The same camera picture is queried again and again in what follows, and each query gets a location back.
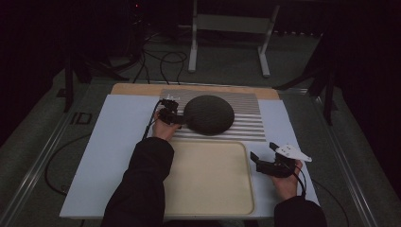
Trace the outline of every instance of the black round object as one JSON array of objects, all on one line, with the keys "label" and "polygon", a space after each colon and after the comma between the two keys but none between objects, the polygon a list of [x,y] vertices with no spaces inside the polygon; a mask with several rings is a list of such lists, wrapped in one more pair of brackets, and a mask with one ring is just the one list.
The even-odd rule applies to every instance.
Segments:
[{"label": "black round object", "polygon": [[183,116],[189,129],[200,134],[220,134],[233,125],[234,110],[218,96],[197,96],[183,109]]}]

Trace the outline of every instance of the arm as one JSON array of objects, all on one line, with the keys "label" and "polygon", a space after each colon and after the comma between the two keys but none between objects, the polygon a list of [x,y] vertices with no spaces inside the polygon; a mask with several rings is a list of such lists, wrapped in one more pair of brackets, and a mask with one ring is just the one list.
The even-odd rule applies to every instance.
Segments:
[{"label": "arm", "polygon": [[167,140],[178,127],[156,120],[153,137],[136,145],[122,182],[106,206],[102,227],[162,226],[165,214],[163,180],[169,174],[174,156],[174,149]]},{"label": "arm", "polygon": [[[295,162],[295,174],[300,173],[302,163]],[[322,208],[305,197],[297,196],[298,180],[294,176],[287,178],[271,177],[277,193],[283,200],[274,208],[274,226],[327,226]]]}]

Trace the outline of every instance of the black sleeve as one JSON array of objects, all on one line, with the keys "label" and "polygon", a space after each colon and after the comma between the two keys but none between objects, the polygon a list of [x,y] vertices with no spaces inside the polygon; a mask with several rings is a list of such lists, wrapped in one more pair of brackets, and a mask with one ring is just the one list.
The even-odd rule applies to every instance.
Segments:
[{"label": "black sleeve", "polygon": [[282,201],[274,208],[274,226],[327,226],[322,208],[313,201],[297,196]]},{"label": "black sleeve", "polygon": [[106,226],[162,226],[165,188],[174,149],[163,139],[150,137],[139,142],[129,168],[110,198],[101,223]]}]

